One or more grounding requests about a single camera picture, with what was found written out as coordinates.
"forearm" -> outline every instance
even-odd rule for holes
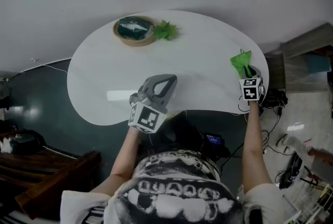
[[[130,128],[113,164],[110,176],[91,192],[113,196],[115,191],[132,177],[139,143],[139,131]]]
[[[113,164],[111,175],[119,175],[125,180],[131,178],[139,143],[139,131],[131,127]]]
[[[264,163],[262,151],[259,108],[257,103],[250,102],[242,157],[242,177],[245,193],[257,185],[272,183]]]
[[[262,134],[259,122],[259,106],[256,102],[250,102],[248,126],[244,140],[244,153],[255,153],[262,156]]]

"graphic t-shirt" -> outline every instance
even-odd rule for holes
[[[64,191],[60,216],[71,224],[283,222],[276,186],[263,184],[246,196],[243,204],[236,200],[199,153],[165,152],[143,159],[113,197]]]

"white shoe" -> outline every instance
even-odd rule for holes
[[[286,146],[286,148],[283,151],[284,154],[288,155],[290,153],[290,147]]]
[[[285,141],[286,138],[288,137],[287,134],[283,135],[277,142],[276,142],[276,147],[281,147],[281,146],[285,146]]]

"white table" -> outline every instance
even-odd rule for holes
[[[72,105],[86,121],[112,125],[128,120],[128,99],[107,101],[108,91],[135,91],[145,79],[171,73],[178,77],[168,111],[217,110],[243,114],[248,110],[239,88],[239,75],[230,58],[252,51],[251,64],[268,88],[268,67],[260,48],[235,28],[204,15],[176,10],[138,13],[179,28],[172,41],[143,47],[124,45],[112,34],[115,21],[90,34],[71,60],[67,87]]]

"green leaves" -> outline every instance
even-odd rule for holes
[[[165,39],[168,41],[175,38],[178,34],[176,25],[170,25],[170,22],[164,20],[154,28],[153,32],[156,39]]]

